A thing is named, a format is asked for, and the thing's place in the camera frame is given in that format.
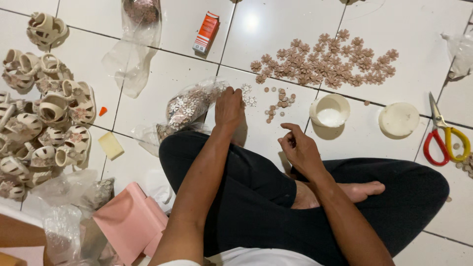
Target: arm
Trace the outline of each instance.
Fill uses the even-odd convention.
[[[281,126],[291,132],[278,141],[288,160],[310,181],[348,263],[351,266],[394,265],[371,225],[325,169],[315,141],[307,137],[298,125]]]
[[[217,99],[215,127],[179,188],[173,211],[148,266],[187,259],[202,265],[205,219],[220,186],[231,137],[245,113],[242,92],[229,87]]]

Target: white container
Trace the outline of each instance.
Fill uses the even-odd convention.
[[[394,103],[384,107],[379,114],[379,127],[397,137],[411,134],[419,124],[419,111],[408,103]]]
[[[311,104],[309,116],[316,125],[339,127],[350,117],[350,104],[342,95],[329,94]]]

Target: white tile floor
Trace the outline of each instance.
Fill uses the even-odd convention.
[[[90,131],[93,137],[88,168],[98,172],[97,178],[115,177],[115,192],[130,182],[138,182],[146,193],[148,178],[161,178],[159,159],[142,149],[130,137],[138,124],[149,125],[165,120],[167,101],[183,87],[209,76],[225,77],[232,86],[250,83],[250,96],[258,98],[256,107],[246,108],[246,125],[237,136],[244,146],[273,161],[281,170],[289,163],[277,143],[285,130],[279,123],[292,122],[306,129],[317,142],[324,160],[350,157],[379,157],[411,160],[431,166],[420,146],[432,123],[427,94],[438,98],[445,119],[455,124],[473,140],[473,78],[450,82],[444,88],[450,66],[447,44],[440,33],[461,34],[470,19],[473,3],[460,0],[366,0],[352,1],[285,1],[285,0],[162,0],[163,32],[157,54],[151,61],[149,81],[137,99],[121,95],[114,80],[101,65],[103,55],[122,36],[119,1],[83,0],[0,0],[2,39],[0,55],[9,48],[23,52],[42,52],[28,41],[25,34],[28,14],[34,11],[58,15],[70,25],[65,43],[52,50],[74,73],[76,80],[88,82],[95,90],[96,104],[108,108],[97,117]],[[192,50],[196,30],[206,11],[220,15],[220,27],[208,56]],[[361,36],[375,56],[388,49],[397,49],[400,57],[393,63],[396,75],[382,86],[344,85],[333,91],[325,85],[302,87],[288,79],[267,79],[256,84],[250,62],[262,54],[275,57],[280,48],[287,48],[294,38],[313,46],[321,33],[335,35],[346,28]],[[263,92],[264,87],[285,88],[297,95],[289,108],[279,109],[271,124],[264,111],[277,102],[277,93]],[[14,98],[20,95],[0,82]],[[346,96],[351,106],[347,123],[337,129],[321,128],[308,119],[308,106],[328,93]],[[22,97],[39,98],[36,89]],[[369,100],[375,104],[365,106]],[[421,114],[418,128],[407,138],[393,140],[379,130],[377,117],[383,106],[405,101],[415,105]],[[214,110],[209,110],[205,123],[212,127]],[[115,136],[125,153],[114,161],[106,158],[97,139],[107,131]],[[432,146],[434,156],[440,153]],[[452,201],[405,250],[394,260],[397,265],[471,265],[473,262],[473,179],[455,168],[453,163],[434,169],[450,184]],[[66,172],[76,169],[67,167]],[[28,195],[23,203],[0,199],[0,205],[40,217],[36,199]]]

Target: man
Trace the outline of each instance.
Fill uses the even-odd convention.
[[[297,180],[266,158],[230,144],[244,120],[242,92],[217,99],[210,136],[182,132],[159,158],[177,193],[150,266],[394,265],[445,202],[436,171],[386,159],[322,162],[295,124],[278,139]]]

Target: hand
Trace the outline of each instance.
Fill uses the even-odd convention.
[[[307,179],[326,172],[319,150],[313,139],[307,137],[296,124],[283,123],[282,128],[291,130],[278,142],[289,162]]]
[[[245,118],[245,106],[240,89],[228,87],[215,104],[215,128],[233,135]]]

